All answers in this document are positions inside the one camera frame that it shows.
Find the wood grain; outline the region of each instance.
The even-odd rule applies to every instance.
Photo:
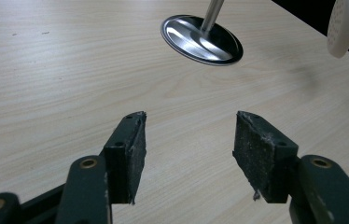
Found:
[[[0,191],[22,202],[99,153],[120,119],[147,112],[136,206],[115,223],[291,223],[253,202],[231,156],[238,110],[257,113],[349,174],[349,54],[271,1],[228,0],[217,23],[244,46],[232,66],[195,63],[161,38],[208,1],[0,1]]]

